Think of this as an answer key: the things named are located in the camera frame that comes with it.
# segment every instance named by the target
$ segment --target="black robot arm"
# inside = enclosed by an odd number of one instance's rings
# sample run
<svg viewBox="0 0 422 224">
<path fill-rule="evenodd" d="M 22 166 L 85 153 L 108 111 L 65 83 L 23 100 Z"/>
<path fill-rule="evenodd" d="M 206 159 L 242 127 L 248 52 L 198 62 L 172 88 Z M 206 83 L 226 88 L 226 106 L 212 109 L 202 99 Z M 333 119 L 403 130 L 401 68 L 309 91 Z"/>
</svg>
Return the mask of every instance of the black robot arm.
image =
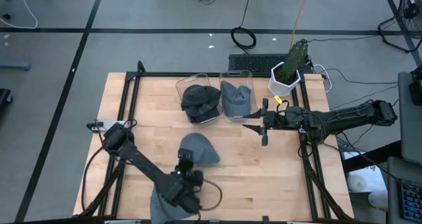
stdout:
<svg viewBox="0 0 422 224">
<path fill-rule="evenodd" d="M 148 158 L 139 152 L 134 144 L 133 133 L 120 125 L 115 123 L 104 134 L 104 146 L 110 155 L 119 155 L 126 159 L 144 173 L 156 187 L 157 192 L 161 197 L 173 206 L 181 206 L 188 213 L 198 213 L 200 209 L 199 199 L 195 196 L 193 186 L 202 185 L 202 173 L 200 171 L 193 171 L 195 175 L 200 173 L 200 180 L 187 179 L 187 173 L 192 166 L 184 165 L 190 163 L 189 154 L 187 151 L 179 150 L 179 165 L 176 167 L 177 172 L 172 174 L 165 174 L 160 168 L 155 166 Z"/>
<path fill-rule="evenodd" d="M 328 135 L 363 125 L 390 126 L 397 120 L 391 103 L 369 100 L 361 105 L 329 112 L 309 111 L 299 106 L 287 107 L 283 111 L 267 111 L 268 99 L 264 98 L 262 109 L 244 118 L 263 117 L 263 127 L 243 125 L 262 135 L 262 145 L 266 146 L 268 129 L 298 130 L 307 133 L 307 140 L 312 143 L 323 142 Z"/>
</svg>

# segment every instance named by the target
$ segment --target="white planter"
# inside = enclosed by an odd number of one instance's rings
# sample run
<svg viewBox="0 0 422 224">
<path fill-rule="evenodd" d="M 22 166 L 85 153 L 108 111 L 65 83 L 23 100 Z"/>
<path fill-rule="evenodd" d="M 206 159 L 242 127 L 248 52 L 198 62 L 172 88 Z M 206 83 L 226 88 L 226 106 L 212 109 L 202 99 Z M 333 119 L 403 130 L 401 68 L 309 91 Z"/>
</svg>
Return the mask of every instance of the white planter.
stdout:
<svg viewBox="0 0 422 224">
<path fill-rule="evenodd" d="M 292 89 L 296 87 L 296 85 L 301 80 L 299 71 L 296 70 L 297 80 L 293 82 L 292 84 L 286 85 L 286 84 L 282 84 L 281 82 L 277 82 L 276 77 L 275 77 L 275 70 L 282 64 L 284 64 L 284 62 L 277 64 L 275 67 L 271 69 L 271 79 L 270 79 L 270 82 L 268 83 L 268 89 L 270 90 L 271 94 L 275 96 L 290 95 L 290 92 L 292 91 Z"/>
</svg>

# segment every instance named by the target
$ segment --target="concrete floor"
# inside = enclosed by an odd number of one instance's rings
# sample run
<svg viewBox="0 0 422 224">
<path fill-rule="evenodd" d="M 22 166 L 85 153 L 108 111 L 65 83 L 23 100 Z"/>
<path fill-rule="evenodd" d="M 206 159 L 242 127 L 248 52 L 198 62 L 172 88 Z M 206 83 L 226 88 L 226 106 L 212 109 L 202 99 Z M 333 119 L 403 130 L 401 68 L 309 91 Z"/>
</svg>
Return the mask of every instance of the concrete floor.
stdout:
<svg viewBox="0 0 422 224">
<path fill-rule="evenodd" d="M 147 71 L 222 72 L 227 70 L 229 54 L 242 53 L 228 33 L 240 24 L 246 0 L 217 0 L 212 5 L 188 0 L 101 0 L 92 27 L 105 33 L 85 34 L 88 38 L 83 54 L 72 72 L 95 0 L 27 2 L 44 30 L 13 32 L 0 24 L 0 36 L 4 36 L 0 37 L 0 59 L 27 60 L 32 64 L 27 72 L 0 70 L 0 88 L 11 89 L 14 96 L 0 121 L 0 223 L 15 220 L 53 115 L 60 112 L 56 108 L 69 73 L 75 77 L 25 221 L 72 215 L 92 137 L 84 125 L 96 118 L 109 72 L 135 70 L 138 60 Z M 287 52 L 289 30 L 300 4 L 301 0 L 250 0 L 243 27 L 287 30 L 257 34 L 258 44 L 250 52 Z M 22 0 L 0 1 L 0 9 L 12 15 L 12 24 L 34 24 Z M 298 31 L 295 39 L 373 34 L 377 25 L 391 16 L 387 0 L 308 0 L 298 25 L 304 31 Z M 113 31 L 116 28 L 144 30 L 121 34 Z M 178 30 L 186 28 L 203 30 L 194 34 Z M 388 30 L 398 33 L 400 29 L 395 24 Z M 211 32 L 220 34 L 210 36 Z M 403 36 L 388 39 L 407 47 Z M 416 66 L 412 54 L 383 44 L 380 37 L 311 42 L 309 54 L 314 63 L 340 69 L 350 80 L 367 82 L 396 81 L 399 72 Z M 328 94 L 331 107 L 388 87 L 349 84 L 335 71 L 329 73 L 334 80 L 334 89 Z M 394 102 L 397 89 L 371 98 Z M 355 141 L 366 129 L 346 133 Z M 357 147 L 371 150 L 399 137 L 398 123 L 374 127 Z M 385 221 L 385 215 L 371 209 L 365 197 L 352 200 L 357 218 Z"/>
</svg>

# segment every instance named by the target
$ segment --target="wooden tabletop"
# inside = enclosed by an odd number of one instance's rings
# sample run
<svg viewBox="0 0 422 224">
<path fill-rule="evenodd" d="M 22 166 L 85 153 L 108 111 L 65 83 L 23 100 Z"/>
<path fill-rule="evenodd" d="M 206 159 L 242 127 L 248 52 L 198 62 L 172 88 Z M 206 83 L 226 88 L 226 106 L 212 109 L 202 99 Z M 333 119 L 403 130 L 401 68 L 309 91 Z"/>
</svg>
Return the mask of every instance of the wooden tabletop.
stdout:
<svg viewBox="0 0 422 224">
<path fill-rule="evenodd" d="M 125 73 L 110 73 L 98 113 L 99 120 L 116 120 Z M 319 74 L 305 75 L 309 103 L 312 110 L 328 111 L 324 85 Z M 269 143 L 261 146 L 261 137 L 241 123 L 228 123 L 224 116 L 218 122 L 198 128 L 191 124 L 180 108 L 180 98 L 175 88 L 176 77 L 142 77 L 136 102 L 133 128 L 135 145 L 164 172 L 169 173 L 178 162 L 177 150 L 182 138 L 192 132 L 205 135 L 220 155 L 221 161 L 211 167 L 195 167 L 204 172 L 206 179 L 217 183 L 223 190 L 220 206 L 212 211 L 203 211 L 202 219 L 260 221 L 267 215 L 271 221 L 311 221 L 305 172 L 301 158 L 297 155 L 299 137 L 296 131 L 269 130 Z M 256 103 L 262 105 L 263 98 L 270 98 L 270 110 L 276 101 L 268 91 L 268 78 L 253 78 Z M 210 78 L 211 85 L 219 88 L 219 78 Z M 125 118 L 129 110 L 131 88 Z M 291 96 L 286 98 L 293 105 Z M 247 121 L 250 125 L 261 125 L 261 119 Z M 325 143 L 337 146 L 335 136 Z M 92 137 L 88 159 L 100 148 L 97 134 Z M 353 217 L 347 191 L 342 162 L 338 151 L 320 145 L 320 160 L 325 185 L 343 210 Z M 86 205 L 91 202 L 104 183 L 108 163 L 107 152 L 100 152 L 92 162 L 86 181 Z M 127 166 L 121 192 L 117 217 L 121 219 L 149 219 L 150 196 L 153 184 L 138 169 Z M 320 193 L 315 187 L 318 215 L 323 217 Z M 109 192 L 112 199 L 114 188 Z M 219 198 L 215 187 L 204 183 L 200 201 L 204 208 L 213 206 Z M 80 190 L 74 213 L 80 213 Z"/>
</svg>

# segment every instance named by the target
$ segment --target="dark gray cloth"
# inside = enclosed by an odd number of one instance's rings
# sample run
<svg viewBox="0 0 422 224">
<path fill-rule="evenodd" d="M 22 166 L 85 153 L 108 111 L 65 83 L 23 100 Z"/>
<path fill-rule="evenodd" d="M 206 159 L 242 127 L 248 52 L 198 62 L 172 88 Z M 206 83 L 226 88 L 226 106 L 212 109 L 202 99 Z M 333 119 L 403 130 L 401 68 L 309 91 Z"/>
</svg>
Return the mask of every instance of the dark gray cloth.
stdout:
<svg viewBox="0 0 422 224">
<path fill-rule="evenodd" d="M 201 123 L 220 115 L 218 104 L 221 91 L 212 86 L 192 85 L 182 97 L 182 111 L 186 111 L 191 123 Z"/>
<path fill-rule="evenodd" d="M 251 113 L 251 89 L 247 86 L 236 88 L 227 81 L 220 85 L 222 105 L 227 117 L 245 116 Z"/>
<path fill-rule="evenodd" d="M 151 224 L 164 224 L 166 221 L 188 218 L 194 214 L 186 212 L 180 206 L 173 207 L 167 203 L 156 191 L 152 189 L 150 201 Z"/>
<path fill-rule="evenodd" d="M 211 142 L 199 133 L 186 135 L 180 142 L 180 148 L 193 152 L 194 164 L 209 165 L 220 161 L 220 157 Z"/>
</svg>

